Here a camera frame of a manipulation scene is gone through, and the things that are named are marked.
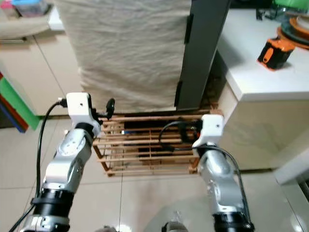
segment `black wire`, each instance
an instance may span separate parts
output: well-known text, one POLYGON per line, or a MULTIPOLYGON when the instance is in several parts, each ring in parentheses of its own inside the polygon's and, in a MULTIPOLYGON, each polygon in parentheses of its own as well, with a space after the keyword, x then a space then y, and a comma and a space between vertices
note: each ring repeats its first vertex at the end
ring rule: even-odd
POLYGON ((12 226, 12 228, 9 230, 9 232, 13 232, 17 227, 18 225, 25 219, 25 217, 31 212, 31 210, 34 208, 34 205, 31 205, 29 207, 29 209, 24 212, 24 214, 18 219, 18 221, 12 226))
MULTIPOLYGON (((42 125, 41 125, 41 130, 39 134, 39 141, 38 141, 38 150, 37 150, 37 165, 36 165, 36 170, 37 170, 37 177, 36 177, 36 190, 35 190, 35 197, 38 197, 40 195, 41 191, 41 149, 42 149, 42 138, 43 138, 43 132, 45 128, 46 121, 48 119, 48 116, 50 112, 57 106, 60 105, 60 102, 57 101, 54 103, 46 112, 45 117, 43 119, 42 125)), ((31 205, 29 209, 23 213, 23 215, 17 220, 17 222, 12 226, 12 228, 9 230, 9 232, 13 232, 18 225, 25 219, 25 217, 31 212, 31 210, 34 208, 34 205, 31 205)))
POLYGON ((159 144, 166 150, 168 151, 190 151, 192 150, 191 147, 183 147, 183 148, 178 148, 178 147, 173 147, 169 144, 164 144, 163 142, 161 142, 161 137, 162 137, 162 134, 164 131, 167 130, 167 128, 169 128, 170 126, 174 126, 174 125, 178 125, 178 124, 186 124, 188 126, 194 126, 195 123, 193 122, 187 122, 187 121, 173 121, 173 122, 170 122, 168 124, 166 124, 163 129, 160 131, 160 134, 159 134, 159 144))
POLYGON ((57 101, 55 102, 46 112, 45 117, 43 119, 43 123, 41 125, 41 130, 39 134, 39 141, 38 141, 38 151, 37 151, 37 178, 36 178, 36 189, 35 189, 35 197, 38 197, 41 191, 41 148, 42 148, 42 138, 43 132, 45 128, 46 121, 50 112, 60 103, 57 101))
POLYGON ((184 123, 184 124, 187 124, 187 125, 194 125, 192 122, 186 122, 186 121, 174 121, 174 122, 168 123, 165 127, 163 127, 163 129, 161 130, 161 132, 159 134, 159 139, 158 139, 159 144, 163 148, 165 148, 166 150, 169 150, 169 151, 188 151, 188 150, 192 150, 192 149, 206 148, 206 149, 212 149, 212 150, 220 151, 223 154, 225 154, 226 156, 228 156, 230 158, 230 160, 233 162, 233 165, 236 169, 236 174, 238 176, 238 181, 239 181, 239 187, 240 187, 240 191, 241 191, 242 198, 243 198, 245 213, 246 213, 246 216, 247 216, 248 223, 251 223, 248 201, 247 201, 245 189, 244 189, 244 186, 243 186, 240 169, 239 169, 239 166, 237 164, 237 161, 235 160, 235 158, 230 153, 228 153, 227 151, 225 151, 222 148, 219 148, 219 147, 216 147, 216 146, 210 146, 210 145, 207 145, 207 144, 203 144, 203 145, 196 146, 196 147, 178 148, 178 147, 173 147, 169 144, 164 144, 164 143, 161 142, 162 134, 163 134, 164 131, 166 131, 168 129, 168 127, 178 125, 178 124, 181 124, 181 123, 184 123))

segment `cabinet door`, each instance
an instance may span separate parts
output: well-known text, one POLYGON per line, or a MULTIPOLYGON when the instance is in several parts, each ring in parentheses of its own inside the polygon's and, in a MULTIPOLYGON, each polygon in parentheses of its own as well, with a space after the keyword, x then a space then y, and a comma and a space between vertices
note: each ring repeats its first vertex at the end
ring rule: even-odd
POLYGON ((308 118, 309 101, 241 101, 219 145, 243 170, 278 168, 308 147, 308 118))
POLYGON ((82 91, 75 54, 65 32, 48 30, 35 35, 35 39, 61 90, 65 94, 82 91))
MULTIPOLYGON (((0 45, 0 70, 37 115, 44 115, 64 96, 32 36, 24 43, 0 45)), ((51 114, 63 115, 67 110, 56 107, 51 114)))

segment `robotic arm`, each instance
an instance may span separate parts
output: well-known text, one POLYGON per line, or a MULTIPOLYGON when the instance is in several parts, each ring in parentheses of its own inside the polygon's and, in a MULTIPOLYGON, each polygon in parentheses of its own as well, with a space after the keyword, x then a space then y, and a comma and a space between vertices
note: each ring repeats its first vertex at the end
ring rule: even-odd
MULTIPOLYGON (((102 122, 92 109, 88 93, 69 93, 66 100, 72 129, 47 166, 41 193, 31 202, 35 205, 33 215, 26 219, 21 232, 66 232, 70 228, 68 215, 74 194, 102 122)), ((113 114, 113 106, 114 100, 111 99, 107 118, 113 114)))
POLYGON ((202 121, 200 137, 192 147, 205 144, 213 147, 193 149, 193 152, 200 156, 198 169, 208 187, 215 231, 253 232, 242 180, 239 178, 240 183, 236 183, 234 167, 227 161, 226 154, 216 150, 223 134, 224 119, 221 115, 204 115, 202 121))
MULTIPOLYGON (((70 229, 68 215, 74 194, 91 155, 93 139, 100 133, 102 121, 99 121, 96 110, 92 109, 87 93, 67 94, 67 105, 72 129, 47 166, 41 193, 31 202, 35 205, 33 214, 27 217, 20 232, 67 232, 70 229)), ((108 102, 107 113, 99 116, 109 119, 113 109, 112 99, 108 102)), ((223 127, 222 116, 204 115, 201 135, 193 144, 193 151, 200 156, 199 171, 208 185, 215 231, 253 232, 241 179, 239 186, 233 178, 233 166, 227 162, 226 154, 216 146, 223 127)), ((162 231, 187 230, 180 223, 168 222, 162 231)))

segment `orange tool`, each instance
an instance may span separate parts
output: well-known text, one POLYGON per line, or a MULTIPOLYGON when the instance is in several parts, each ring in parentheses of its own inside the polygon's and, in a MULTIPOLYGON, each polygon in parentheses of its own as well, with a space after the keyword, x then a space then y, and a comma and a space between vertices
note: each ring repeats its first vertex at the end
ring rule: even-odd
POLYGON ((292 43, 278 37, 268 39, 257 61, 274 71, 284 65, 294 48, 292 43))

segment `floor tile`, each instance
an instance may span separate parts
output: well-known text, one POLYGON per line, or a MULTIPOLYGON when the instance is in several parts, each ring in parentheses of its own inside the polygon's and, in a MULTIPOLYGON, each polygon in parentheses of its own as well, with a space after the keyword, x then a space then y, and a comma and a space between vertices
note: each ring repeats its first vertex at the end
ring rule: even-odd
POLYGON ((160 231, 180 211, 189 231, 211 225, 205 183, 198 176, 183 179, 124 181, 120 224, 133 232, 160 231))
MULTIPOLYGON (((245 174, 252 220, 256 231, 288 231, 296 217, 272 173, 245 174)), ((199 178, 123 181, 120 224, 133 232, 157 232, 181 211, 189 231, 213 231, 204 182, 199 178)))
POLYGON ((74 232, 94 232, 119 224, 121 182, 80 185, 70 211, 74 232))
MULTIPOLYGON (((45 174, 45 170, 49 162, 53 159, 56 149, 64 138, 64 131, 69 130, 71 128, 71 120, 70 119, 60 119, 56 126, 55 132, 50 142, 50 146, 46 152, 46 156, 43 159, 43 163, 41 166, 42 175, 45 174)), ((120 182, 121 177, 113 177, 109 178, 105 174, 101 164, 97 162, 97 156, 92 148, 92 155, 87 161, 83 177, 81 180, 81 184, 89 184, 89 183, 105 183, 105 182, 120 182)))
POLYGON ((8 231, 23 214, 31 188, 0 189, 0 231, 8 231))
POLYGON ((188 178, 197 178, 199 177, 198 174, 183 174, 183 172, 179 174, 162 174, 162 173, 157 173, 157 174, 144 174, 144 175, 139 175, 139 174, 132 174, 132 175, 123 175, 123 181, 150 181, 150 180, 160 180, 160 179, 188 179, 188 178))
MULTIPOLYGON (((29 209, 30 207, 30 202, 32 200, 32 198, 34 198, 34 195, 35 195, 35 186, 33 188, 30 188, 30 193, 28 194, 28 198, 26 200, 26 202, 24 203, 24 208, 23 208, 23 213, 29 209)), ((23 227, 24 227, 24 223, 25 223, 25 220, 27 218, 25 218, 20 224, 19 226, 17 227, 17 232, 20 231, 23 227)))
MULTIPOLYGON (((42 158, 58 120, 48 120, 43 135, 42 158)), ((37 143, 41 124, 33 131, 19 133, 15 128, 0 129, 0 189, 31 187, 35 178, 37 143)))
POLYGON ((295 214, 273 173, 244 174, 243 182, 256 231, 295 231, 295 214))
POLYGON ((282 185, 281 189, 292 207, 303 231, 309 231, 309 202, 298 183, 290 182, 282 185))

